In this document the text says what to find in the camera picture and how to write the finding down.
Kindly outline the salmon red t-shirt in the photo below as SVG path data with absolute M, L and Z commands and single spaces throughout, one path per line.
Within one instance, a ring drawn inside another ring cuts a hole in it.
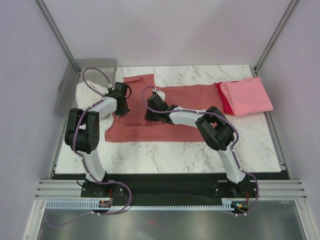
M 113 124 L 105 131 L 105 141 L 110 143 L 126 142 L 203 142 L 203 137 L 196 126 L 200 114 L 174 112 L 169 116 L 171 123 L 146 120 L 147 108 L 144 99 L 152 95 L 151 87 L 155 87 L 154 74 L 124 77 L 132 94 L 127 100 L 129 112 L 114 117 Z M 165 102 L 184 109 L 204 112 L 216 107 L 223 112 L 216 85 L 187 85 L 157 87 L 164 92 Z

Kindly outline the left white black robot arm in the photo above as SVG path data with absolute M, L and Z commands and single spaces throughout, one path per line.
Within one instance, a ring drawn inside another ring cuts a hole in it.
M 127 98 L 131 94 L 129 85 L 117 82 L 97 102 L 85 109 L 72 108 L 69 111 L 64 142 L 80 158 L 86 179 L 94 182 L 92 191 L 99 197 L 106 196 L 110 191 L 107 172 L 98 154 L 100 120 L 112 114 L 118 117 L 126 115 L 130 111 Z

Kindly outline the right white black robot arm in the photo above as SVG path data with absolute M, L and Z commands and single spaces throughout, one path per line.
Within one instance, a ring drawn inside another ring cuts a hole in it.
M 156 92 L 146 100 L 146 104 L 145 118 L 149 121 L 196 128 L 204 142 L 212 150 L 217 151 L 224 165 L 227 180 L 230 182 L 230 193 L 240 197 L 247 191 L 244 182 L 246 174 L 240 167 L 234 149 L 239 140 L 239 133 L 217 107 L 193 110 L 178 105 L 169 106 Z

